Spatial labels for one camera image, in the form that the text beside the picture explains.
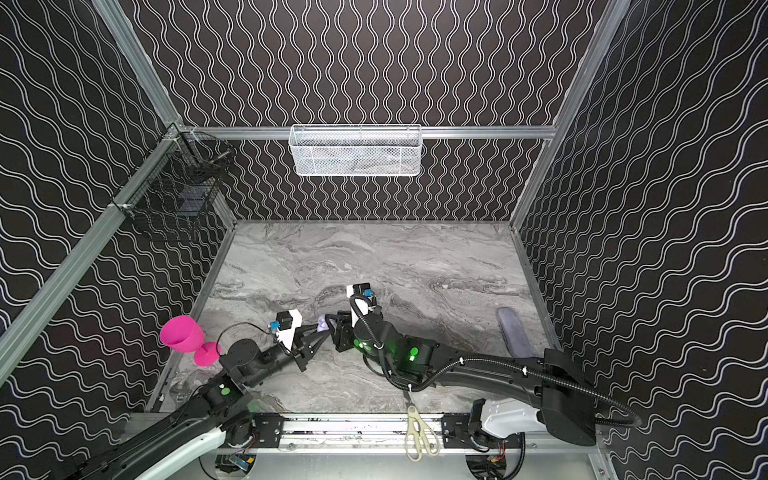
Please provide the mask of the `purple earbud charging case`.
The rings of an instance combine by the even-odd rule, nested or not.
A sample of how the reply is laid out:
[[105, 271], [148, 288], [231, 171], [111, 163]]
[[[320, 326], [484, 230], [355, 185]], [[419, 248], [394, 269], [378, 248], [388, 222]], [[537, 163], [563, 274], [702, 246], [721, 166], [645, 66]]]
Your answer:
[[318, 332], [328, 332], [332, 328], [332, 322], [328, 319], [327, 316], [322, 316], [317, 320], [317, 331]]

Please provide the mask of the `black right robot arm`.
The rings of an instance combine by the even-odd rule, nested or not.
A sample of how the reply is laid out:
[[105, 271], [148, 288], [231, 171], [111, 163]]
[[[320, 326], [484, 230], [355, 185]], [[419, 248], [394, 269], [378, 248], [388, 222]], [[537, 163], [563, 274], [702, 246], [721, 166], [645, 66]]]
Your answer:
[[391, 386], [412, 395], [429, 388], [462, 387], [497, 400], [474, 402], [475, 434], [503, 439], [545, 431], [577, 446], [593, 446], [600, 426], [631, 429], [641, 417], [596, 391], [563, 353], [509, 358], [462, 351], [427, 338], [405, 335], [379, 312], [363, 318], [340, 311], [325, 318], [339, 350], [358, 350]]

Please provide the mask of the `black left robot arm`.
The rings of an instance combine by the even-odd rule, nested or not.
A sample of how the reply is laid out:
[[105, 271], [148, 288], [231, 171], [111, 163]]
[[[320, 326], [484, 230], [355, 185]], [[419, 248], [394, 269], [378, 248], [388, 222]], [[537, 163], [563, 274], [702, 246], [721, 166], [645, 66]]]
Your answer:
[[249, 444], [245, 430], [252, 414], [250, 390], [290, 364], [305, 371], [329, 330], [301, 326], [292, 344], [266, 350], [244, 338], [222, 355], [222, 370], [193, 391], [189, 399], [154, 425], [90, 459], [66, 460], [48, 479], [166, 479], [184, 463], [227, 442]]

